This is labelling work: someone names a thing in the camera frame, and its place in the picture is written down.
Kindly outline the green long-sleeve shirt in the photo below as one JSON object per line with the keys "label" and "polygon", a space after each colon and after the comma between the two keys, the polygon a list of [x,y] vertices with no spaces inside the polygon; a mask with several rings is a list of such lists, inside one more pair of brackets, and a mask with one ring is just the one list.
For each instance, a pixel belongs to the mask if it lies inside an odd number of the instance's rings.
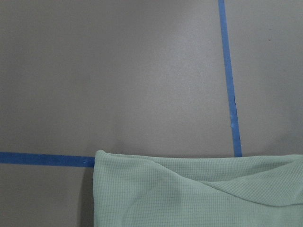
{"label": "green long-sleeve shirt", "polygon": [[169,158],[98,151],[96,227],[300,227],[303,157]]}

